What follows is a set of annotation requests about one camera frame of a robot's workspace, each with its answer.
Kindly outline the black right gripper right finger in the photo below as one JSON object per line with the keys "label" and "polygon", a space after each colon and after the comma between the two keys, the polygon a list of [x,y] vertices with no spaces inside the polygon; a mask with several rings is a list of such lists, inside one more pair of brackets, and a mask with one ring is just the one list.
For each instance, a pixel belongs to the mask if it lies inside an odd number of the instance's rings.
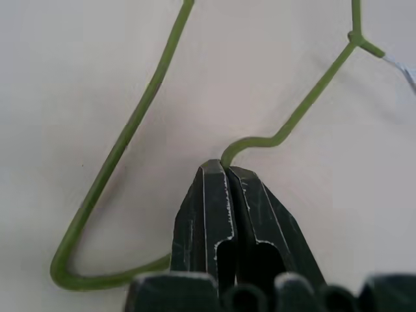
{"label": "black right gripper right finger", "polygon": [[293,215],[253,171],[227,171],[239,239],[237,279],[260,288],[284,272],[295,272],[314,288],[326,284]]}

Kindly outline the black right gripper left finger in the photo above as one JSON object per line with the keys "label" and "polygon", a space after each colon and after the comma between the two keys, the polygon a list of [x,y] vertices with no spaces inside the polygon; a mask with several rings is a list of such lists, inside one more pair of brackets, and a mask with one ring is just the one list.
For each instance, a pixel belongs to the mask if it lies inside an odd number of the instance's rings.
{"label": "black right gripper left finger", "polygon": [[175,218],[170,270],[211,275],[219,291],[235,282],[237,226],[226,171],[218,159],[196,172]]}

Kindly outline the green wire hanger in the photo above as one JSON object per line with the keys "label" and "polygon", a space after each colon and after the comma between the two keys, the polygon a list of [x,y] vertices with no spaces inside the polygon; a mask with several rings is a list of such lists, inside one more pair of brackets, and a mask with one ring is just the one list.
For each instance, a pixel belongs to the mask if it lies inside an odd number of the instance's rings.
{"label": "green wire hanger", "polygon": [[[195,0],[183,0],[183,4],[181,5],[174,22],[153,77],[148,83],[126,125],[123,127],[109,155],[105,159],[92,186],[86,193],[84,200],[70,222],[53,256],[49,267],[49,275],[53,283],[61,289],[75,292],[113,289],[128,284],[139,274],[166,270],[171,263],[172,256],[168,253],[145,265],[117,272],[115,274],[82,276],[73,273],[69,268],[72,255],[81,240],[92,211],[163,83],[194,3]],[[347,34],[348,44],[293,111],[287,121],[281,126],[278,132],[270,137],[247,136],[231,143],[222,153],[220,158],[222,165],[230,167],[234,158],[240,152],[249,148],[274,148],[282,144],[289,137],[300,120],[305,116],[306,112],[323,93],[325,88],[330,84],[335,77],[335,74],[341,69],[341,66],[347,61],[348,57],[356,48],[360,48],[376,58],[392,64],[404,75],[405,79],[416,93],[416,70],[411,70],[404,63],[395,60],[391,55],[388,55],[385,51],[365,38],[361,26],[361,0],[351,0],[351,15],[352,30]]]}

